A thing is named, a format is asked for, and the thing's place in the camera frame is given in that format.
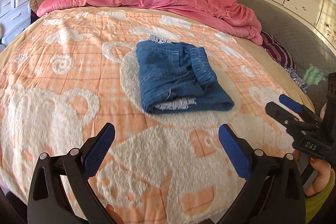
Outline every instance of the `striped pillow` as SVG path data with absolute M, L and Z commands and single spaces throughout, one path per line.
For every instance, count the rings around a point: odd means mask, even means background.
M 269 33 L 261 31 L 262 47 L 281 66 L 286 69 L 296 70 L 293 58 L 287 50 Z

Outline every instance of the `gray headboard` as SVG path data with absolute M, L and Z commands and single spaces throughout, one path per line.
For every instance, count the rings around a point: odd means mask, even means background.
M 327 102 L 329 73 L 336 72 L 336 56 L 307 26 L 265 0 L 237 0 L 255 11 L 262 30 L 292 55 L 297 73 L 309 85 L 307 95 L 316 113 Z

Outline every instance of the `lace trim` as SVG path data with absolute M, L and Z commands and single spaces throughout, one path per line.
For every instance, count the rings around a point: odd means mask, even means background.
M 157 37 L 156 35 L 149 35 L 148 40 L 159 44 L 165 44 L 165 43 L 172 44 L 172 41 L 165 38 Z
M 158 104 L 155 106 L 155 108 L 160 110 L 188 109 L 189 105 L 197 105 L 195 100 L 196 98 L 181 98 L 171 102 Z

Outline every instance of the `screw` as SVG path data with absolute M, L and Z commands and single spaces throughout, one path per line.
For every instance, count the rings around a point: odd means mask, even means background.
M 286 155 L 286 158 L 288 158 L 289 160 L 293 160 L 293 159 L 294 159 L 294 157 L 293 157 L 292 154 L 287 154 L 287 155 Z
M 261 157 L 261 156 L 264 154 L 264 152 L 263 152 L 262 150 L 260 150 L 260 149 L 256 149 L 256 150 L 254 151 L 254 153 L 255 153 L 257 156 L 259 156 L 259 157 Z
M 79 153 L 79 149 L 78 148 L 74 148 L 70 151 L 70 155 L 72 156 L 76 156 Z
M 46 157 L 47 157 L 47 153 L 42 153 L 41 155 L 40 155 L 40 159 L 41 160 L 44 160 Z

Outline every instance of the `blue gripper pad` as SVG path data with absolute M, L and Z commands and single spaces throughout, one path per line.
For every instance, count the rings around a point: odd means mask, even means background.
M 249 180 L 251 177 L 251 159 L 246 156 L 238 142 L 245 142 L 247 153 L 253 151 L 253 149 L 246 140 L 239 139 L 227 124 L 223 124 L 219 128 L 218 137 L 238 176 Z
M 291 98 L 289 98 L 288 96 L 281 94 L 279 96 L 279 101 L 280 103 L 288 107 L 290 110 L 293 110 L 295 113 L 298 114 L 302 113 L 302 106 L 299 103 L 292 100 Z
M 114 138 L 115 129 L 113 124 L 107 123 L 96 137 L 93 137 L 94 144 L 83 159 L 84 179 L 94 177 L 103 162 L 108 150 L 110 149 Z

